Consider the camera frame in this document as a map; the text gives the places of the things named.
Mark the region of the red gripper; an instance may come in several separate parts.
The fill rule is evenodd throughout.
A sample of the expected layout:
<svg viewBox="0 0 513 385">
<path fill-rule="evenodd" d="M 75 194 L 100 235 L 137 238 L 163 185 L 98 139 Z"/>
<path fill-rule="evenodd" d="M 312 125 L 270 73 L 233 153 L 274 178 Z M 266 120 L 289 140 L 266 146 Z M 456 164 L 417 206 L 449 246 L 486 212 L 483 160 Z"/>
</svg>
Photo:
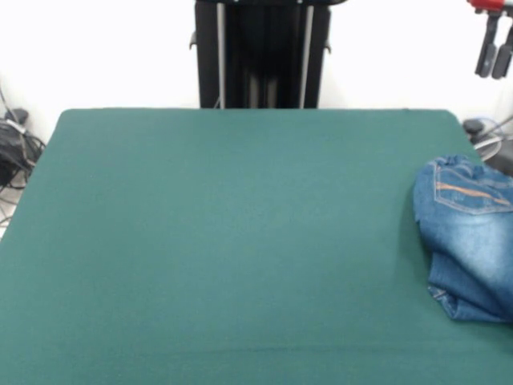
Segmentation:
<svg viewBox="0 0 513 385">
<path fill-rule="evenodd" d="M 486 30 L 481 50 L 479 52 L 475 74 L 479 77 L 488 77 L 491 73 L 491 77 L 493 79 L 502 79 L 507 77 L 512 60 L 512 27 L 510 27 L 504 43 L 500 47 L 495 45 L 495 37 L 499 24 L 499 12 L 506 9 L 506 1 L 467 0 L 467 2 L 476 11 L 487 12 Z"/>
</svg>

